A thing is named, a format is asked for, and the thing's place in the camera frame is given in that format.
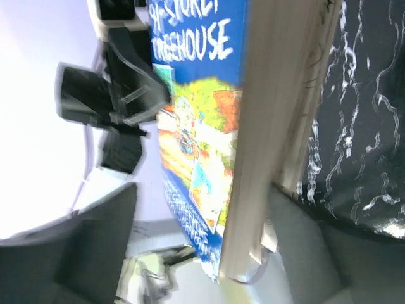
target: book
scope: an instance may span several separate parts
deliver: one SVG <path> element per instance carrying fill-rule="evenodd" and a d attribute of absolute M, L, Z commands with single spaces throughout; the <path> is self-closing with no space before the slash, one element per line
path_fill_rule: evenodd
<path fill-rule="evenodd" d="M 261 261 L 268 186 L 288 154 L 308 58 L 328 47 L 329 2 L 148 2 L 153 67 L 172 94 L 157 116 L 166 200 L 213 280 Z"/>

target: blue book cover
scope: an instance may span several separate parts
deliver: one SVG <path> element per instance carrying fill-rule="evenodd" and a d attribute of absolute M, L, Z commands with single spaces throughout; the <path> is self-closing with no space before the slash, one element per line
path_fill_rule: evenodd
<path fill-rule="evenodd" d="M 166 199 L 203 269 L 218 276 L 234 176 L 246 0 L 149 0 L 155 72 L 172 103 L 158 114 Z"/>

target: yellow illustration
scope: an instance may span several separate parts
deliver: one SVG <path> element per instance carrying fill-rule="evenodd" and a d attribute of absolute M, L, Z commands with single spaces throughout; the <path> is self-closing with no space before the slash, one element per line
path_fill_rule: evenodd
<path fill-rule="evenodd" d="M 216 78 L 174 84 L 158 115 L 165 168 L 179 176 L 211 228 L 223 234 L 232 187 L 241 91 Z"/>

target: cover illustration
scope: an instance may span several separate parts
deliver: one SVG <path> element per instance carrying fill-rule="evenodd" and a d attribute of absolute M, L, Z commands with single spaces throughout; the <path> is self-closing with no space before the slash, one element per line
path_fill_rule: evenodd
<path fill-rule="evenodd" d="M 166 199 L 216 279 L 237 148 L 246 2 L 148 5 L 153 67 L 172 94 L 158 114 Z"/>

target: black marble surface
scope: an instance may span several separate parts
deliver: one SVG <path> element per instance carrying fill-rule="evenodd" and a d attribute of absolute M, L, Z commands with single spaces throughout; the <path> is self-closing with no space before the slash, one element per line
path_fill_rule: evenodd
<path fill-rule="evenodd" d="M 302 203 L 405 239 L 404 115 L 405 0 L 343 1 Z"/>

